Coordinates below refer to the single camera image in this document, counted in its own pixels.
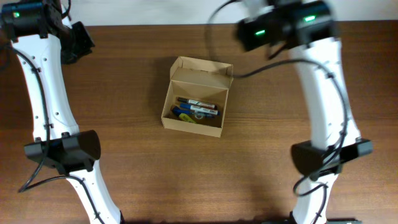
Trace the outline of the blue whiteboard marker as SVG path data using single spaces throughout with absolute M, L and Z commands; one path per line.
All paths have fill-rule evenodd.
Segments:
M 213 110 L 213 109 L 204 108 L 204 107 L 195 106 L 195 105 L 189 105 L 189 104 L 186 104 L 186 103 L 181 103 L 180 106 L 182 108 L 184 108 L 184 109 L 197 111 L 199 113 L 208 113 L 208 114 L 212 114 L 212 115 L 220 115 L 220 112 L 218 110 Z

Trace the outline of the black whiteboard marker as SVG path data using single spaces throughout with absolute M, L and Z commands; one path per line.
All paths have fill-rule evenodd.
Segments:
M 178 102 L 181 103 L 186 103 L 189 105 L 196 105 L 196 106 L 200 106 L 200 107 L 204 107 L 204 108 L 209 108 L 209 109 L 217 109 L 217 106 L 211 103 L 205 103 L 202 101 L 196 101 L 196 100 L 191 100 L 191 99 L 186 99 L 186 98 L 182 98 L 182 97 L 178 97 L 177 98 Z

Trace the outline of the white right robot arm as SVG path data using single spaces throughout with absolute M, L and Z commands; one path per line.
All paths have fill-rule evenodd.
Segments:
M 307 104 L 311 138 L 291 148 L 300 173 L 289 223 L 326 223 L 331 189 L 345 163 L 370 154 L 361 137 L 343 75 L 341 40 L 324 1 L 244 1 L 248 17 L 238 23 L 245 50 L 280 44 L 294 64 Z

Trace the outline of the yellow highlighter blue cap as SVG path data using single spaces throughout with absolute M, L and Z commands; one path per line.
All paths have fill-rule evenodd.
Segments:
M 189 115 L 187 115 L 185 113 L 180 113 L 178 117 L 184 122 L 193 123 L 193 124 L 197 123 L 191 117 L 189 117 Z

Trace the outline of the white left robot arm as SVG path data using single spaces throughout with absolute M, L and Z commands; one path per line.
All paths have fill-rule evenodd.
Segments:
M 62 66 L 91 53 L 94 42 L 60 1 L 18 1 L 1 8 L 6 48 L 20 61 L 32 108 L 33 142 L 24 146 L 38 168 L 57 170 L 78 194 L 91 223 L 123 223 L 100 170 L 101 145 L 80 131 L 68 102 Z

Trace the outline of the blue ballpoint pen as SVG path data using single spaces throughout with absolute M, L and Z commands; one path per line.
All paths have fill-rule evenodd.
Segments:
M 199 112 L 194 112 L 194 111 L 181 110 L 178 107 L 174 107 L 172 109 L 172 112 L 176 112 L 177 114 L 185 113 L 188 115 L 195 115 L 195 113 L 199 113 Z M 215 115 L 213 115 L 213 114 L 208 114 L 208 113 L 201 113 L 201 114 L 206 118 L 215 118 Z

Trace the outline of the brown cardboard box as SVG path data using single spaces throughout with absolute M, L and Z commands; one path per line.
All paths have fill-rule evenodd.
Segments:
M 170 84 L 161 116 L 164 128 L 219 138 L 232 82 L 231 64 L 178 57 L 170 68 Z M 220 113 L 202 119 L 192 114 L 190 117 L 195 122 L 186 122 L 172 112 L 174 107 L 180 107 L 179 98 L 214 104 Z

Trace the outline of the yellow tape roll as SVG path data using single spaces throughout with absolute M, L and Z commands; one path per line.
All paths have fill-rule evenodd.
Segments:
M 203 119 L 204 116 L 201 113 L 195 113 L 195 118 L 196 119 Z

